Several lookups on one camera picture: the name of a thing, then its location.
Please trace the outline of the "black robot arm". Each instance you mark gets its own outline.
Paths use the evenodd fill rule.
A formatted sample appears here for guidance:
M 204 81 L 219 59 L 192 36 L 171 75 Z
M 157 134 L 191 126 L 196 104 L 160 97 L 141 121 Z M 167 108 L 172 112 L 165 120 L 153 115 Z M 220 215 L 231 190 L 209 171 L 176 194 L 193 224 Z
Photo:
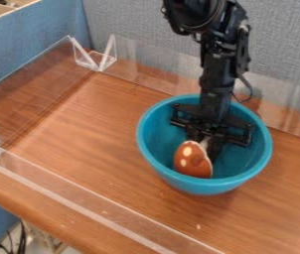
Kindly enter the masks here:
M 247 146 L 252 125 L 231 114 L 235 82 L 243 80 L 251 56 L 251 26 L 237 0 L 163 0 L 161 12 L 172 30 L 201 45 L 200 102 L 173 105 L 172 124 L 187 137 L 205 143 L 211 159 L 225 144 Z

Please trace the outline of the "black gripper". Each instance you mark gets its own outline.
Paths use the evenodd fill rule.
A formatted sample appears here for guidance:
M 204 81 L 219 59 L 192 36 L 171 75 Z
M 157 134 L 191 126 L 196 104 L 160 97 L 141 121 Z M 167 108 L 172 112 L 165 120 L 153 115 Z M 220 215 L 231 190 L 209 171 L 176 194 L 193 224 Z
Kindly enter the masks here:
M 213 122 L 203 115 L 197 104 L 173 103 L 172 109 L 171 124 L 185 130 L 187 138 L 199 143 L 209 141 L 208 155 L 212 162 L 216 161 L 225 143 L 243 147 L 250 144 L 254 125 L 235 114 L 228 113 L 221 122 Z

